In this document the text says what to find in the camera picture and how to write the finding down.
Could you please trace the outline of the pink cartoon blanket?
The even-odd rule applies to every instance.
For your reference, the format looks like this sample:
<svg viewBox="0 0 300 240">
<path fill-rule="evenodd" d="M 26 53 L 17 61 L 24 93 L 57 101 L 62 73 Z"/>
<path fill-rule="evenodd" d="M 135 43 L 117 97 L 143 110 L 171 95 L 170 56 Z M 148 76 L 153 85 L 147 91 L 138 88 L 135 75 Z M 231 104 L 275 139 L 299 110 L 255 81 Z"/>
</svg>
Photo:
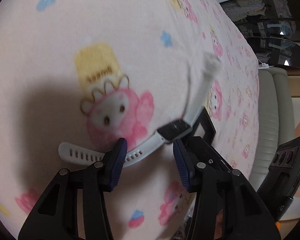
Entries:
<svg viewBox="0 0 300 240">
<path fill-rule="evenodd" d="M 105 195 L 115 239 L 169 239 L 193 196 L 159 127 L 204 94 L 214 147 L 250 176 L 257 58 L 217 0 L 0 2 L 0 220 L 17 237 L 63 142 L 134 153 Z"/>
</svg>

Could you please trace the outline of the white strap smartwatch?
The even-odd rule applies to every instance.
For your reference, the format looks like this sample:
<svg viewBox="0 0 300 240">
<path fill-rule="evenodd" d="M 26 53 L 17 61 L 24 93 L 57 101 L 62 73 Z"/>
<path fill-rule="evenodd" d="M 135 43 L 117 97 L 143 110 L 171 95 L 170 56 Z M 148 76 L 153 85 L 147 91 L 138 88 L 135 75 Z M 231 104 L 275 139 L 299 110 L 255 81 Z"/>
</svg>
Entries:
<svg viewBox="0 0 300 240">
<path fill-rule="evenodd" d="M 124 167 L 129 167 L 145 159 L 164 144 L 171 144 L 177 139 L 181 139 L 196 130 L 196 124 L 208 118 L 207 110 L 203 106 L 203 101 L 207 98 L 210 86 L 215 75 L 221 70 L 222 62 L 220 58 L 211 53 L 204 54 L 204 71 L 200 87 L 194 97 L 192 104 L 186 104 L 182 118 L 175 119 L 161 126 L 139 146 L 133 147 L 126 153 Z M 63 142 L 58 147 L 58 154 L 63 161 L 72 164 L 89 166 L 96 161 L 102 161 L 105 154 L 89 150 L 68 142 Z"/>
</svg>

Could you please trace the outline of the grey padded bed headboard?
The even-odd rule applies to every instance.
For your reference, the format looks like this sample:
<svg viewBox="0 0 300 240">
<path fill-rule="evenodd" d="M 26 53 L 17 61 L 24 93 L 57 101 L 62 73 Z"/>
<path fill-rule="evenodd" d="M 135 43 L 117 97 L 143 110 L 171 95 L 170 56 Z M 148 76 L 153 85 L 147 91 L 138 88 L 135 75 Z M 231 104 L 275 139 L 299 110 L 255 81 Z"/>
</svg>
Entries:
<svg viewBox="0 0 300 240">
<path fill-rule="evenodd" d="M 257 190 L 268 174 L 278 146 L 295 138 L 295 121 L 288 75 L 282 68 L 258 71 L 258 141 L 249 182 Z"/>
</svg>

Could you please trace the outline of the small black square box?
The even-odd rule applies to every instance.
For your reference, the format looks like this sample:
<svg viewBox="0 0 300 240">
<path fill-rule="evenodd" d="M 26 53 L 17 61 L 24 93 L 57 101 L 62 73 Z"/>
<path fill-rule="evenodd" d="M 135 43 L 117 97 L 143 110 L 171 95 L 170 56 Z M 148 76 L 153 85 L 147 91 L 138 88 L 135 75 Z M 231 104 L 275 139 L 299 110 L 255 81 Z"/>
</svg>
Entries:
<svg viewBox="0 0 300 240">
<path fill-rule="evenodd" d="M 192 126 L 192 132 L 190 133 L 191 137 L 194 136 L 199 125 L 202 126 L 204 131 L 203 140 L 211 145 L 215 138 L 216 130 L 205 107 L 203 107 L 200 115 Z"/>
</svg>

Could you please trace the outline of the black storage box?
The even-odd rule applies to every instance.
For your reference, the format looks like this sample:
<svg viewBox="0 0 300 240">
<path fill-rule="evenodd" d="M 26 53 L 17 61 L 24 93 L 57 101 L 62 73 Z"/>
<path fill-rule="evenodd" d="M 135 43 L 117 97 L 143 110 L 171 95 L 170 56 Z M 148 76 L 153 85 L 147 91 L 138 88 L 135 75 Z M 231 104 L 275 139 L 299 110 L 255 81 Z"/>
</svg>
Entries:
<svg viewBox="0 0 300 240">
<path fill-rule="evenodd" d="M 171 237 L 171 239 L 222 239 L 223 233 L 223 208 L 217 207 L 216 211 L 202 210 L 196 215 L 188 214 Z"/>
</svg>

